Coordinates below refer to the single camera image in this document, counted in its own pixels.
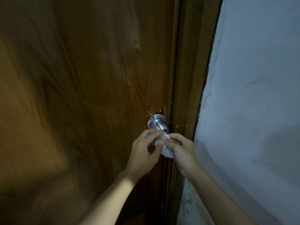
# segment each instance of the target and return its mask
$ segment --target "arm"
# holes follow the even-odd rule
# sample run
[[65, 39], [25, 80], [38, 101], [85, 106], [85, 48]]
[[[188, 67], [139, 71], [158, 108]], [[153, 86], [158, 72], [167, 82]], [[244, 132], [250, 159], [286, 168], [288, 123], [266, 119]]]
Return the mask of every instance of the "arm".
[[137, 181], [147, 174], [159, 160], [163, 141], [150, 154], [148, 146], [163, 131], [145, 130], [132, 144], [132, 151], [126, 169], [117, 180], [95, 202], [91, 212], [80, 225], [114, 225], [128, 195]]
[[174, 152], [178, 169], [193, 185], [215, 224], [257, 224], [198, 164], [193, 142], [178, 133], [171, 133], [169, 136], [181, 143], [178, 145], [163, 138]]

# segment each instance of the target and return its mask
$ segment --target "hand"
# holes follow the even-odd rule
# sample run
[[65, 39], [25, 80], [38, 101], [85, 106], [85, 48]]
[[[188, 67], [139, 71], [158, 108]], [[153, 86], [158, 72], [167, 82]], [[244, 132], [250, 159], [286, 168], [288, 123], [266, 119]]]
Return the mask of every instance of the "hand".
[[164, 134], [156, 129], [145, 130], [132, 144], [131, 154], [125, 169], [126, 175], [135, 183], [147, 174], [159, 160], [159, 155], [163, 150], [164, 142], [161, 141], [150, 154], [148, 146], [157, 138]]
[[166, 137], [162, 137], [162, 139], [165, 145], [172, 149], [175, 162], [181, 174], [190, 180], [195, 168], [199, 166], [195, 156], [194, 143], [179, 133], [170, 133], [169, 136], [171, 139], [179, 141], [181, 145]]

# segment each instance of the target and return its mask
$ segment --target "forearm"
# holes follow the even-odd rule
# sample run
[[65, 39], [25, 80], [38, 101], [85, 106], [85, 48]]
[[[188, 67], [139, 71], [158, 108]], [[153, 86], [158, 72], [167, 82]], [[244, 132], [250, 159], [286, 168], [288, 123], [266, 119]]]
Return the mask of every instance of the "forearm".
[[194, 168], [189, 181], [216, 225], [257, 224], [201, 166]]
[[128, 195], [134, 187], [124, 172], [95, 202], [80, 225], [114, 225]]

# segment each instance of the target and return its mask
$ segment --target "person's left hand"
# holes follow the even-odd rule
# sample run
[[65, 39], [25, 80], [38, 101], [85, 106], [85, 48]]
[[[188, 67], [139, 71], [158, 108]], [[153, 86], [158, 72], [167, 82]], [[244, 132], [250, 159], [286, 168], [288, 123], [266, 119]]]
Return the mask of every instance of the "person's left hand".
[[159, 155], [163, 150], [164, 141], [158, 143], [155, 151], [150, 154], [148, 146], [159, 136], [164, 134], [163, 131], [156, 129], [145, 130], [132, 144], [131, 154], [125, 169], [125, 174], [134, 183], [150, 172], [159, 160]]

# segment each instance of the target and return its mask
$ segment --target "silver door knob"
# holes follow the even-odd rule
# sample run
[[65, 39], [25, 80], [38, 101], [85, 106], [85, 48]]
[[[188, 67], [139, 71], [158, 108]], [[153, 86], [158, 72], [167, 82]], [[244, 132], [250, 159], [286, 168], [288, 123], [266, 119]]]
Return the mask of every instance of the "silver door knob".
[[165, 115], [162, 114], [155, 114], [152, 117], [150, 117], [147, 122], [147, 125], [149, 129], [163, 130], [167, 134], [170, 132], [168, 119], [166, 118]]

